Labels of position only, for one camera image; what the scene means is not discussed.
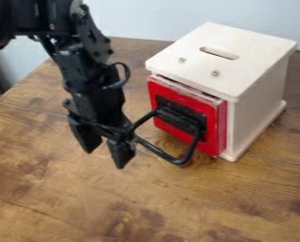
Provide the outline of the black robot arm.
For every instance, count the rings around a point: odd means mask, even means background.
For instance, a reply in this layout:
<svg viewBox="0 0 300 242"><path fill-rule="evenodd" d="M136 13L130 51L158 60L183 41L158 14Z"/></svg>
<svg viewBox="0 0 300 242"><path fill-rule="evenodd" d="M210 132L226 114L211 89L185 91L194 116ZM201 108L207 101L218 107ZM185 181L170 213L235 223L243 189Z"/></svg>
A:
<svg viewBox="0 0 300 242"><path fill-rule="evenodd" d="M123 114L120 77L128 68L108 61L110 39L96 28L82 0L0 0L0 49L25 36L40 43L71 95L63 101L71 132L90 153L107 144L115 166L122 169L135 155L131 123Z"/></svg>

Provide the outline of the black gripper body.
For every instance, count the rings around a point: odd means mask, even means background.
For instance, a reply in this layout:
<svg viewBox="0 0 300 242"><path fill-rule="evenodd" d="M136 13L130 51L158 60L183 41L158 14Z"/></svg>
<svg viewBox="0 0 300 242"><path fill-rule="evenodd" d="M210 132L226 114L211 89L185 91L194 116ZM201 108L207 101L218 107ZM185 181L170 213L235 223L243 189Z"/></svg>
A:
<svg viewBox="0 0 300 242"><path fill-rule="evenodd" d="M99 79L71 83L63 87L71 95L63 101L68 117L73 117L102 136L102 139L128 141L132 137L131 122L123 113L126 102L123 80Z"/></svg>

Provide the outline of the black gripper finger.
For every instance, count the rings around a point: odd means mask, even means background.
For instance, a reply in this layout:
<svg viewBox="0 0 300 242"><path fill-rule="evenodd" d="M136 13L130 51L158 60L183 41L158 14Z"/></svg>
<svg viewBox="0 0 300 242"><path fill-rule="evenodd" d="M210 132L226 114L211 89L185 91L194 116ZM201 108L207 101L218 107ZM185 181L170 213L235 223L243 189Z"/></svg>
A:
<svg viewBox="0 0 300 242"><path fill-rule="evenodd" d="M102 136L86 124L82 124L73 117L68 117L69 130L86 153L91 153L102 144Z"/></svg>
<svg viewBox="0 0 300 242"><path fill-rule="evenodd" d="M118 169L123 169L135 156L135 147L126 141L106 141L111 159Z"/></svg>

